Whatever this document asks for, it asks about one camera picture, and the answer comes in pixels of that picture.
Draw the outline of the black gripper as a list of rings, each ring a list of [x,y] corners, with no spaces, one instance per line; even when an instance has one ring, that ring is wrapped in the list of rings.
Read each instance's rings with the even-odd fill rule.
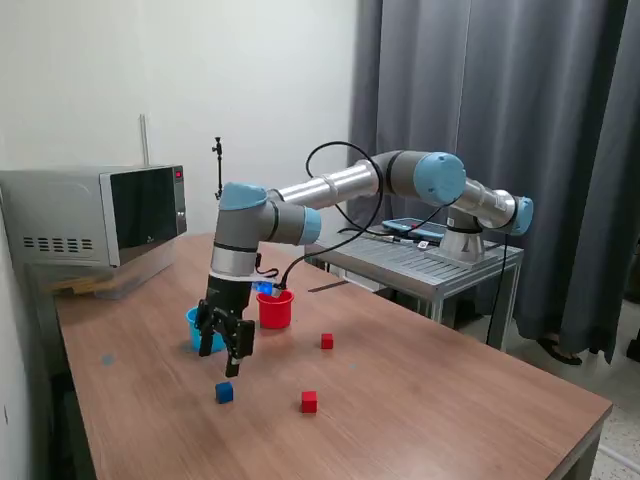
[[[200,333],[200,357],[207,357],[212,353],[218,319],[211,308],[217,307],[225,311],[220,314],[219,333],[228,352],[225,367],[227,378],[236,377],[242,360],[253,354],[255,322],[242,319],[243,312],[249,305],[250,293],[250,282],[225,280],[210,275],[205,299],[198,303],[196,328]]]

